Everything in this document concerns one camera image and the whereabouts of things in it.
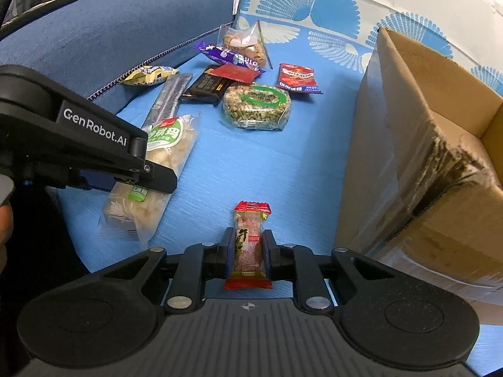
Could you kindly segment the person left hand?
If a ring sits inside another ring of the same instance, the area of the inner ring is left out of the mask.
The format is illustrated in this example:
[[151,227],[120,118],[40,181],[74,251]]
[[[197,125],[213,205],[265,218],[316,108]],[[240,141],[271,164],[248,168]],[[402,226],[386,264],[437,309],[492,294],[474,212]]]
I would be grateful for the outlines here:
[[7,263],[6,242],[9,240],[14,226],[13,211],[7,202],[0,207],[0,272]]

